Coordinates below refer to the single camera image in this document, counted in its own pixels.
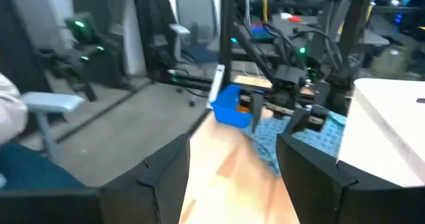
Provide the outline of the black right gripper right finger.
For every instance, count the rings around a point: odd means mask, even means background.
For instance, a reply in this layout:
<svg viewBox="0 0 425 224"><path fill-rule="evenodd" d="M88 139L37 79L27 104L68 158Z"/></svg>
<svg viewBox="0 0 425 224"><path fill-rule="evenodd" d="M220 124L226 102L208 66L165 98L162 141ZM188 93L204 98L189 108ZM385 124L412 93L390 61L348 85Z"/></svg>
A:
<svg viewBox="0 0 425 224"><path fill-rule="evenodd" d="M401 187L279 134L280 173L300 223L423 223L424 188Z"/></svg>

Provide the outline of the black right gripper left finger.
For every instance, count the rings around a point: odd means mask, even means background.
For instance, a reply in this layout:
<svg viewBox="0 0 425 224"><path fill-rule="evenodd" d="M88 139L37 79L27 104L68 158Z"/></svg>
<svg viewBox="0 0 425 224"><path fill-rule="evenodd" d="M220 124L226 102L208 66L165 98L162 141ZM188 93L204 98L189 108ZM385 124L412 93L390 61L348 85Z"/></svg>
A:
<svg viewBox="0 0 425 224"><path fill-rule="evenodd" d="M178 223L189 178L189 136L181 134L100 187L86 186L34 150L1 147L2 223Z"/></svg>

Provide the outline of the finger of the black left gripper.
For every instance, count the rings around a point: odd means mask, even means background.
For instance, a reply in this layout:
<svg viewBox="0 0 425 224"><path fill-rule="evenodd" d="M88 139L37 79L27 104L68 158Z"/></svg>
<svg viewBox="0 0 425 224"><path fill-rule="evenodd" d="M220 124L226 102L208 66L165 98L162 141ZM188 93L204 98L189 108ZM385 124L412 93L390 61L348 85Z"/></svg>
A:
<svg viewBox="0 0 425 224"><path fill-rule="evenodd" d="M250 113L252 115L252 132L255 132L260 121L264 104L264 95L260 92L250 94Z"/></svg>
<svg viewBox="0 0 425 224"><path fill-rule="evenodd" d="M304 108L296 108L285 128L285 134L294 134L304 130L309 123L309 117L309 110Z"/></svg>

